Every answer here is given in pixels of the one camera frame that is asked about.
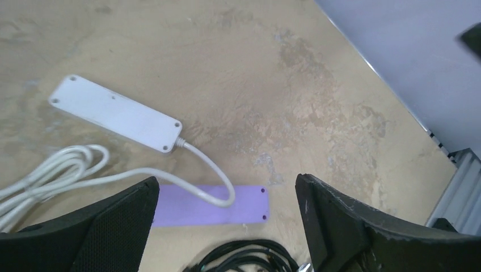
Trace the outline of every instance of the power cord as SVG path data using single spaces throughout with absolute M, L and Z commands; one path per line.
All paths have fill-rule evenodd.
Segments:
M 204 153 L 184 139 L 179 137 L 175 141 L 175 145 L 190 150 L 215 171 L 229 191 L 227 200 L 216 198 L 180 177 L 155 168 L 137 168 L 112 176 L 82 180 L 107 165 L 110 153 L 99 144 L 69 146 L 47 158 L 25 178 L 0 190 L 0 201 L 3 201 L 0 204 L 0 232 L 10 232 L 35 204 L 47 201 L 60 193 L 106 184 L 139 174 L 147 174 L 167 180 L 218 207 L 232 205 L 235 200 L 234 187 L 222 170 Z M 94 152 L 101 153 L 102 159 L 97 164 L 92 165 Z
M 212 262 L 226 257 L 219 265 L 209 266 Z M 256 265 L 265 272 L 296 272 L 299 269 L 296 261 L 279 243 L 272 240 L 239 240 L 221 245 L 211 251 L 198 264 L 186 267 L 183 272 L 244 272 L 242 266 Z

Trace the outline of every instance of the black plastic part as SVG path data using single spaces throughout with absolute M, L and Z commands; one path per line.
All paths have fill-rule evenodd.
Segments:
M 312 175 L 296 193 L 316 272 L 479 271 L 481 237 L 413 224 L 357 201 Z M 351 246 L 356 250 L 333 250 Z
M 313 190 L 298 177 L 296 193 L 315 269 L 339 271 L 369 247 L 362 220 L 345 212 L 329 192 Z
M 0 271 L 138 271 L 157 206 L 154 177 L 17 233 L 0 233 Z
M 433 228 L 443 231 L 457 232 L 446 218 L 438 218 L 434 221 Z
M 481 23 L 470 27 L 459 39 L 481 60 Z

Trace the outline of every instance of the stain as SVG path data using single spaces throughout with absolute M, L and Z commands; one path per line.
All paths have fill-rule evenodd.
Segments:
M 96 7 L 95 12 L 102 14 L 111 14 L 112 9 L 109 6 Z
M 318 74 L 324 68 L 307 40 L 296 37 L 290 31 L 279 34 L 279 40 L 281 40 L 279 51 L 281 67 L 310 74 Z
M 279 185 L 284 183 L 284 178 L 281 174 L 276 172 L 274 161 L 268 153 L 264 152 L 260 154 L 257 160 L 254 162 L 254 165 L 266 165 L 267 171 L 269 171 L 271 174 L 267 182 L 268 185 Z
M 27 80 L 23 84 L 22 88 L 26 91 L 29 91 L 31 89 L 37 89 L 39 85 L 40 80 L 39 79 L 32 79 L 32 80 Z
M 15 154 L 17 154 L 17 152 L 20 151 L 20 148 L 21 148 L 21 144 L 19 142 L 11 141 L 3 145 L 2 151 L 7 155 L 14 156 Z
M 8 44 L 30 43 L 35 40 L 38 25 L 27 18 L 17 18 L 11 21 L 0 20 L 0 42 Z
M 359 105 L 354 108 L 353 115 L 358 118 L 360 125 L 369 128 L 373 136 L 384 138 L 386 126 L 389 122 L 384 115 L 366 105 Z
M 250 11 L 230 8 L 226 11 L 216 13 L 214 22 L 222 29 L 229 29 L 238 24 L 245 24 L 253 21 L 254 15 Z

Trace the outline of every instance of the dark object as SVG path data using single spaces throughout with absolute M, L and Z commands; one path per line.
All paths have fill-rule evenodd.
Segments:
M 468 29 L 460 39 L 481 60 L 481 23 Z
M 217 266 L 206 269 L 206 266 L 219 258 L 237 251 Z M 266 256 L 266 259 L 258 257 L 259 253 Z M 187 267 L 183 272 L 244 272 L 242 266 L 258 265 L 265 272 L 296 272 L 299 266 L 289 255 L 289 252 L 280 244 L 271 240 L 239 240 L 226 243 L 211 251 L 198 264 Z
M 297 176 L 296 193 L 315 271 L 479 271 L 481 267 L 481 237 L 401 220 L 312 175 Z
M 433 224 L 433 228 L 443 231 L 457 232 L 456 229 L 449 223 L 446 218 L 438 218 Z
M 138 271 L 159 195 L 150 177 L 17 233 L 0 233 L 0 271 Z

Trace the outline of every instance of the black cable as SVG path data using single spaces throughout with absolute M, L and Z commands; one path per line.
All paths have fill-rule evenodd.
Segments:
M 248 248 L 235 252 L 217 266 L 207 269 L 213 262 L 227 256 L 228 254 L 244 247 L 259 246 L 262 248 Z M 239 240 L 232 241 L 212 250 L 197 265 L 188 267 L 184 272 L 243 272 L 241 266 L 257 265 L 265 272 L 296 272 L 299 269 L 296 261 L 290 256 L 289 252 L 279 243 L 272 240 Z

